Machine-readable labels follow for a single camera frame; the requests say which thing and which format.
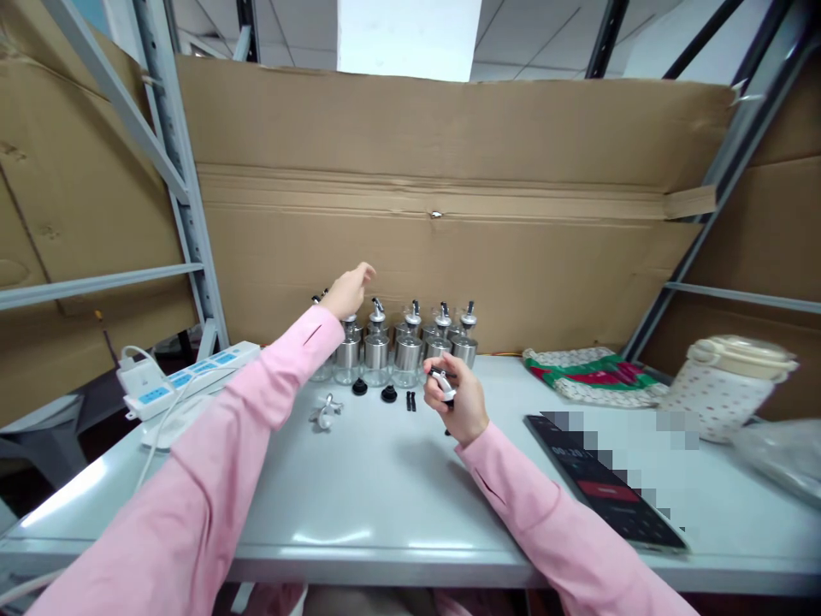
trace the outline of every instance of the beige bottle lid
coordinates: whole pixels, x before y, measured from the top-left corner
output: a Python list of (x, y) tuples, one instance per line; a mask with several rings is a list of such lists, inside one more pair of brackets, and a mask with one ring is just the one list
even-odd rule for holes
[(784, 382), (798, 368), (795, 355), (782, 346), (739, 335), (714, 335), (695, 342), (688, 359), (737, 375)]

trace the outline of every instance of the metal shelf frame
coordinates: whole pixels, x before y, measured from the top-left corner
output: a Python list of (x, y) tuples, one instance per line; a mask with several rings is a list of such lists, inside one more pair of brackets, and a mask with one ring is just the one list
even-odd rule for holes
[[(225, 315), (177, 79), (174, 50), (178, 44), (176, 29), (169, 23), (174, 14), (170, 1), (124, 2), (134, 38), (142, 44), (137, 49), (137, 59), (146, 73), (145, 89), (154, 129), (139, 112), (72, 0), (43, 0), (43, 4), (114, 106), (131, 137), (165, 180), (185, 263), (0, 291), (0, 310), (188, 274), (201, 324), (205, 327), (207, 323), (210, 330), (216, 331), (221, 346), (228, 347)], [(243, 5), (245, 12), (239, 19), (249, 23), (242, 24), (245, 47), (242, 59), (251, 61), (252, 56), (254, 59), (258, 56), (254, 52), (257, 49), (256, 16), (252, 3), (238, 0), (238, 7)]]
[[(716, 209), (711, 214), (694, 216), (681, 223), (703, 223), (704, 227), (623, 349), (623, 356), (628, 361), (637, 362), (639, 360), (676, 293), (698, 293), (787, 310), (821, 313), (821, 303), (818, 302), (702, 287), (684, 282), (706, 236), (721, 214), (721, 210), (726, 205), (767, 128), (781, 108), (789, 89), (807, 59), (821, 46), (821, 35), (819, 35), (816, 21), (818, 9), (814, 6), (815, 1), (793, 0), (788, 2), (784, 0), (784, 3), (789, 6), (786, 10), (780, 6), (767, 12), (753, 39), (750, 51), (739, 68), (739, 75), (743, 81), (735, 86), (739, 96), (735, 103), (740, 105), (740, 108), (736, 111), (727, 137), (704, 179), (704, 185), (716, 186)], [(701, 47), (706, 42), (706, 40), (701, 40)], [(676, 60), (674, 67), (678, 64), (680, 62)]]
[[(229, 340), (225, 316), (177, 79), (174, 60), (176, 31), (173, 24), (169, 23), (169, 16), (173, 19), (169, 0), (126, 1), (132, 28), (137, 35), (135, 38), (142, 43), (141, 49), (138, 50), (138, 60), (147, 73), (146, 91), (151, 107), (153, 130), (139, 113), (80, 12), (74, 7), (74, 3), (71, 0), (43, 2), (97, 80), (105, 96), (115, 107), (132, 138), (145, 150), (166, 181), (185, 263), (0, 291), (0, 310), (94, 293), (166, 276), (188, 274), (200, 322), (205, 325), (208, 321), (209, 327), (216, 330), (220, 344), (227, 347)], [(604, 75), (628, 4), (629, 0), (610, 0), (608, 3), (588, 66), (589, 79), (601, 78)], [(821, 313), (821, 304), (818, 303), (700, 287), (683, 281), (796, 76), (806, 59), (821, 45), (821, 38), (817, 30), (813, 29), (816, 25), (813, 21), (814, 4), (813, 0), (784, 0), (783, 4), (778, 3), (778, 10), (771, 9), (765, 16), (742, 63), (743, 66), (739, 68), (740, 74), (743, 69), (743, 79), (737, 84), (740, 97), (736, 102), (740, 108), (704, 180), (705, 185), (717, 186), (716, 210), (711, 215), (688, 220), (704, 223), (705, 226), (625, 347), (623, 354), (627, 360), (636, 361), (639, 358), (675, 293), (701, 293), (790, 310)], [(725, 2), (723, 8), (727, 15), (716, 15), (711, 23), (720, 26), (736, 5), (737, 3)], [(237, 0), (237, 7), (241, 44), (238, 44), (234, 58), (254, 62), (258, 58), (258, 42), (253, 3), (248, 0)], [(693, 49), (703, 48), (717, 30), (718, 27), (712, 27), (700, 33), (698, 45), (694, 47), (694, 41), (670, 69), (680, 65), (686, 66), (695, 55)]]

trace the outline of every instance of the table surface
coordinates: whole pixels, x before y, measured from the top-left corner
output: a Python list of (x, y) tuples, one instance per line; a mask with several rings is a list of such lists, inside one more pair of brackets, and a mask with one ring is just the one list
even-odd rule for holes
[[(611, 468), (669, 510), (692, 548), (642, 554), (681, 592), (802, 595), (821, 578), (821, 512), (746, 467), (731, 447), (664, 427), (652, 410), (578, 405), (532, 377), (518, 358), (479, 357), (491, 419), (551, 479), (565, 486), (523, 417), (552, 412), (610, 451)], [(308, 422), (328, 392), (345, 403), (328, 433)], [(309, 383), (273, 435), (228, 578), (337, 584), (525, 587), (545, 581), (484, 501), (422, 402), (407, 412), (371, 389)], [(130, 497), (147, 456), (133, 430), (13, 527), (0, 559), (20, 572), (66, 566), (100, 537)], [(166, 459), (159, 453), (155, 472)]]

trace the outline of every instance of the red button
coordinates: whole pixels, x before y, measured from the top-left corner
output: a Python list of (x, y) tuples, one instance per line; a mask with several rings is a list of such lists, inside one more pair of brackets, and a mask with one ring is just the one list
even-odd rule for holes
[(638, 502), (641, 499), (630, 488), (611, 485), (609, 483), (579, 482), (579, 488), (588, 496), (596, 498), (610, 498), (615, 501)]

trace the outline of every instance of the hand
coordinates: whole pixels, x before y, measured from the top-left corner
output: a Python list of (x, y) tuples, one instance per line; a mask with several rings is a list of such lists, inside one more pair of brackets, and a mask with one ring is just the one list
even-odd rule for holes
[(428, 376), (425, 382), (425, 402), (439, 413), (445, 427), (459, 444), (467, 447), (490, 423), (485, 411), (485, 392), (468, 365), (450, 353), (445, 353), (440, 358), (425, 359), (425, 374), (430, 372), (432, 365), (455, 374), (456, 378), (449, 381), (453, 387), (458, 388), (458, 391), (453, 399), (453, 408), (450, 408), (443, 401), (445, 394), (439, 384), (433, 377)]
[(356, 314), (365, 299), (365, 285), (376, 276), (376, 270), (365, 262), (356, 269), (345, 272), (322, 298), (319, 305), (325, 306), (340, 321)]

